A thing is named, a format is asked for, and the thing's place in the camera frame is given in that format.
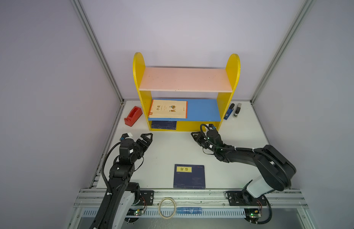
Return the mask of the small dark blue poetry book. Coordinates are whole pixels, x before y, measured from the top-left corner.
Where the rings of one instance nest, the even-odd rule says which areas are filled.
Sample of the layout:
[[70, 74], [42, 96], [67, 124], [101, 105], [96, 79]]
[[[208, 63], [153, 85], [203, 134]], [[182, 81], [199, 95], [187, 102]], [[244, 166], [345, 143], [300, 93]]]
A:
[[177, 121], [152, 121], [151, 128], [162, 130], [176, 130]]

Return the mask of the red-edged beige reading book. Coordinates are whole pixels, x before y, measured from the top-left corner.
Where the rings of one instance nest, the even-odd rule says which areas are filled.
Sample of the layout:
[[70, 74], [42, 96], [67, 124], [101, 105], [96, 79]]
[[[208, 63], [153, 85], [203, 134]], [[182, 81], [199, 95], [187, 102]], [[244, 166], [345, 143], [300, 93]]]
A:
[[188, 101], [152, 100], [149, 118], [187, 118]]

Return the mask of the large dark blue book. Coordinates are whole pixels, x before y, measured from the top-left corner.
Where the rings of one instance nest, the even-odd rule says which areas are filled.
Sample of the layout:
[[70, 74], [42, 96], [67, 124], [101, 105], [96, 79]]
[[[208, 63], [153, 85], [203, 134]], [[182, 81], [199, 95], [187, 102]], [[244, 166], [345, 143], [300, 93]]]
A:
[[205, 166], [175, 164], [174, 189], [205, 189]]

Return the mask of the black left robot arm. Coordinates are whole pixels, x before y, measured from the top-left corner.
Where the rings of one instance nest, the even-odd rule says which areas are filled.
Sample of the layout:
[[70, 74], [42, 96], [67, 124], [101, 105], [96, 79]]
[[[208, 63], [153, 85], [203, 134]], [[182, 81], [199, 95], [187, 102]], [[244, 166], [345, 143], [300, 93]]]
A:
[[[129, 209], [141, 197], [140, 185], [130, 181], [135, 171], [135, 162], [144, 157], [144, 153], [152, 142], [152, 133], [141, 134], [136, 141], [128, 134], [123, 134], [120, 141], [106, 154], [101, 169], [106, 192], [90, 226], [91, 229], [120, 229], [122, 227]], [[119, 156], [114, 160], [107, 178], [104, 173], [105, 164], [115, 148], [119, 148]]]

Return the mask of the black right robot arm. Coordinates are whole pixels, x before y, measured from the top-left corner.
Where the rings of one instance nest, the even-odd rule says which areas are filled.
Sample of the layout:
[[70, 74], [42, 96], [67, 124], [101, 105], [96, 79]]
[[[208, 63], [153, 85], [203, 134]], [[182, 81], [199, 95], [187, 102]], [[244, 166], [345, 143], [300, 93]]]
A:
[[237, 148], [223, 143], [215, 129], [191, 133], [193, 139], [203, 149], [213, 152], [213, 156], [225, 163], [242, 163], [255, 166], [260, 176], [251, 180], [232, 197], [234, 202], [254, 206], [264, 195], [273, 191], [291, 188], [291, 179], [296, 173], [295, 166], [275, 147], [265, 145], [262, 148]]

